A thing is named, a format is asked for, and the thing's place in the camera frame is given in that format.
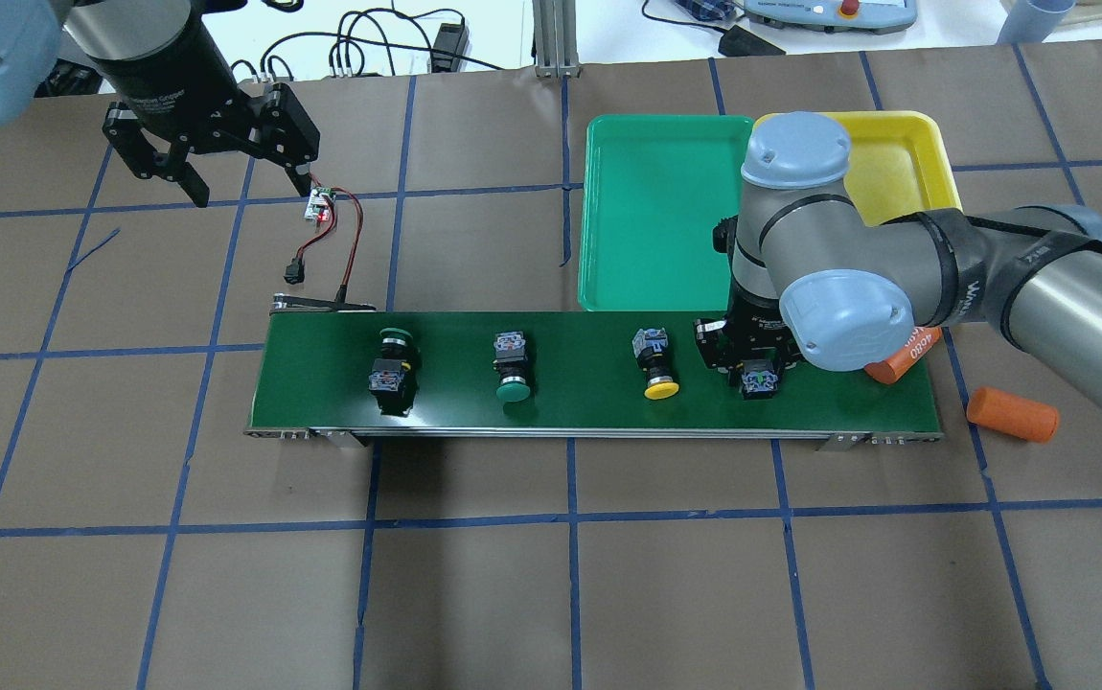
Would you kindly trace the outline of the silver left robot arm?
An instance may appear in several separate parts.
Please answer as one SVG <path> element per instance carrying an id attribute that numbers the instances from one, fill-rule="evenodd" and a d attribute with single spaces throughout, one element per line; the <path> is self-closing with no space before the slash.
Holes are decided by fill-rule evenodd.
<path id="1" fill-rule="evenodd" d="M 310 195 L 318 127 L 287 84 L 241 91 L 199 1 L 0 1 L 0 126 L 48 78 L 63 35 L 117 91 L 102 134 L 134 176 L 165 179 L 202 208 L 209 188 L 190 157 L 239 151 Z"/>

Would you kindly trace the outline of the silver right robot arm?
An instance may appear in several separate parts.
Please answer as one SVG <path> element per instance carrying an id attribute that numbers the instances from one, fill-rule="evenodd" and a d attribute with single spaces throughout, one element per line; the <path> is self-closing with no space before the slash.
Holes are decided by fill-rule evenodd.
<path id="1" fill-rule="evenodd" d="M 796 362 L 857 371 L 912 328 L 986 322 L 1102 407 L 1102 216 L 1082 205 L 944 208 L 871 226 L 844 187 L 850 151 L 824 114 L 753 127 L 739 213 L 713 231 L 730 306 L 693 326 L 705 366 L 764 399 Z"/>

